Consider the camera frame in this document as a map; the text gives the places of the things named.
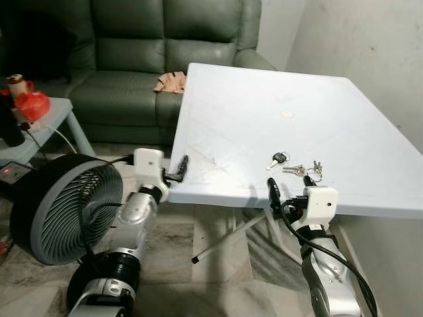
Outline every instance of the leather sofa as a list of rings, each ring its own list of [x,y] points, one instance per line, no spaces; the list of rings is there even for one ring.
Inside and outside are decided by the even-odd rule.
[[[191,62],[274,68],[255,49],[260,0],[17,0],[76,35],[70,83],[36,83],[69,98],[90,141],[171,145],[182,95],[159,75]]]

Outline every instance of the cloth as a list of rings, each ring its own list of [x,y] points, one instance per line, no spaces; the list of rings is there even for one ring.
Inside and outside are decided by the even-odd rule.
[[[168,91],[177,94],[184,93],[186,83],[186,76],[182,71],[165,73],[157,79],[157,84],[154,87],[155,92]]]

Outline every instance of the electric fan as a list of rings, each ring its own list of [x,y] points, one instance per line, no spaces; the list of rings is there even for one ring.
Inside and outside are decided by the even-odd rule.
[[[119,172],[86,155],[64,155],[40,170],[15,162],[0,170],[0,194],[14,203],[15,243],[48,265],[73,262],[86,254],[85,243],[97,244],[115,218],[122,191]]]

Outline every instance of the tiled floor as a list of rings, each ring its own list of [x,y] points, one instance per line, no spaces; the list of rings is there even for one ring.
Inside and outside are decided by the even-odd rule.
[[[97,146],[96,151],[111,159],[128,149],[113,151]],[[135,185],[132,169],[121,164],[117,168],[128,195]],[[0,204],[0,208],[6,210],[7,206]],[[137,317],[313,316],[301,268],[272,242],[265,221],[198,264],[191,264],[193,255],[231,232],[234,212],[239,222],[259,211],[170,203],[160,206],[143,261]],[[295,239],[282,233],[296,250]],[[107,247],[111,236],[109,232],[100,248]],[[15,246],[0,266],[0,317],[66,316],[66,287],[76,267],[76,263],[44,266]]]

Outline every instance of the white cable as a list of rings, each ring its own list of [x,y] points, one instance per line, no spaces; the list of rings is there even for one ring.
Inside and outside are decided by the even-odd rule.
[[[54,131],[54,132],[56,132],[58,135],[60,135],[62,138],[63,138],[63,140],[65,140],[65,142],[69,145],[69,147],[71,148],[71,150],[76,154],[77,153],[77,150],[75,150],[75,148],[73,147],[73,145],[69,142],[69,140],[62,134],[62,132],[60,132],[59,130],[57,130],[57,129],[54,129],[53,127],[50,127],[49,125],[46,125],[46,124],[42,124],[41,123],[41,125],[43,125],[44,127],[46,127],[46,128],[48,128],[48,129],[50,129],[50,130],[52,130],[52,131]]]

